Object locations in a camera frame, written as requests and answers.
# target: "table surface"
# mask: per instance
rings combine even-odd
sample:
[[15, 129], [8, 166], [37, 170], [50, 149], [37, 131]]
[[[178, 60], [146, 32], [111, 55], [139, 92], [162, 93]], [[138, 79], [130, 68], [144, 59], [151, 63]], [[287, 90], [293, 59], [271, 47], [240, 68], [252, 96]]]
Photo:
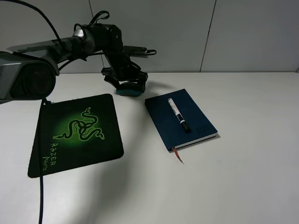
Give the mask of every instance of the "table surface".
[[[186, 88], [219, 137], [168, 153], [144, 99]], [[62, 74], [49, 100], [113, 95], [125, 154], [44, 177], [44, 224], [297, 224], [299, 74], [155, 73], [138, 98]], [[27, 177], [39, 101], [0, 106], [0, 223], [38, 222]]]

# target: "green mouse pad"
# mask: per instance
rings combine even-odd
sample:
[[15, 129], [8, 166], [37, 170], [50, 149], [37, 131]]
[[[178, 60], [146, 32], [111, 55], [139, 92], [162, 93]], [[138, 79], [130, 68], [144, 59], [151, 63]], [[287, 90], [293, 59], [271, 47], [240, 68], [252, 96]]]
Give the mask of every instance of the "green mouse pad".
[[115, 160], [124, 154], [113, 98], [110, 94], [75, 99], [42, 108], [28, 176], [39, 177], [37, 137], [43, 175]]

